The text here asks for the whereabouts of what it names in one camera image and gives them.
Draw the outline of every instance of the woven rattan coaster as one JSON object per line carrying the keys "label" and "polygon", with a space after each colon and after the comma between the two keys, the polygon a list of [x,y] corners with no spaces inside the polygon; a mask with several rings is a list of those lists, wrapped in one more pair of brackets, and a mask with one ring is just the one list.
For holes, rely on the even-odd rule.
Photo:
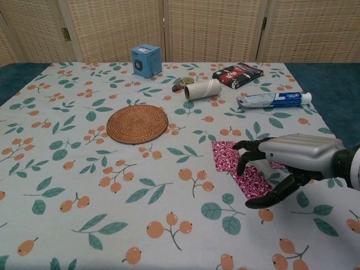
{"label": "woven rattan coaster", "polygon": [[106,131],[116,142],[137,145],[158,138],[167,129],[168,123],[162,109],[151,105],[134,105],[110,116]]}

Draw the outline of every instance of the rattan folding screen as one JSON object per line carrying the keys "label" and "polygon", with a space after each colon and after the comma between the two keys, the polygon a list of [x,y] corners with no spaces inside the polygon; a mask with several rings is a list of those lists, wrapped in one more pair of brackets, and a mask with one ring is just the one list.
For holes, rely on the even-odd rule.
{"label": "rattan folding screen", "polygon": [[166,60],[255,60],[265,7],[263,0],[164,0]]}
{"label": "rattan folding screen", "polygon": [[360,60],[359,0],[272,0],[269,4],[268,24],[258,59],[266,62]]}
{"label": "rattan folding screen", "polygon": [[0,0],[0,11],[0,66],[125,62],[141,43],[163,61],[360,61],[360,0]]}
{"label": "rattan folding screen", "polygon": [[131,61],[130,49],[142,43],[161,47],[164,56],[162,0],[59,0],[60,6],[65,2],[61,11],[70,13],[84,61]]}
{"label": "rattan folding screen", "polygon": [[0,10],[25,61],[74,60],[62,36],[62,18],[54,0],[1,0]]}

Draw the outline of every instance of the black and red package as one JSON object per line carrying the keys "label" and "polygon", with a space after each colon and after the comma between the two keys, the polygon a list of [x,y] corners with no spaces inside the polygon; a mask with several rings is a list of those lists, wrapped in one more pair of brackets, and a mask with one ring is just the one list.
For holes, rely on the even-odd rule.
{"label": "black and red package", "polygon": [[222,84],[236,89],[263,74],[264,71],[261,69],[256,69],[244,63],[237,63],[214,72],[213,79],[218,79]]}

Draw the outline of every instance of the robotic hand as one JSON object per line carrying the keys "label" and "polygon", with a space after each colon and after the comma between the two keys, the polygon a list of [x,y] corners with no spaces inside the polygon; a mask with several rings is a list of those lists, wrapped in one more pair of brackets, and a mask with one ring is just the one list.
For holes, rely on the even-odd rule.
{"label": "robotic hand", "polygon": [[233,149],[244,148],[237,174],[241,176],[247,162],[268,159],[285,165],[291,173],[265,196],[250,199],[248,208],[267,208],[284,200],[311,179],[341,177],[350,188],[360,190],[360,144],[347,150],[339,139],[291,134],[257,141],[240,141]]}

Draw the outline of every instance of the pink patterned cloth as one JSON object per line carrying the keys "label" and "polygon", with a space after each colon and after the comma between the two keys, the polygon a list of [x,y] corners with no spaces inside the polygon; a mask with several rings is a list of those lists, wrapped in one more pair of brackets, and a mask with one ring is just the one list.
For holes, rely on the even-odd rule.
{"label": "pink patterned cloth", "polygon": [[215,167],[217,171],[230,172],[241,191],[248,199],[259,198],[271,191],[272,186],[259,173],[255,166],[247,166],[242,176],[236,173],[237,162],[240,154],[233,150],[232,146],[236,142],[212,142]]}
{"label": "pink patterned cloth", "polygon": [[278,162],[269,161],[271,168],[273,169],[285,169],[285,165],[282,165]]}

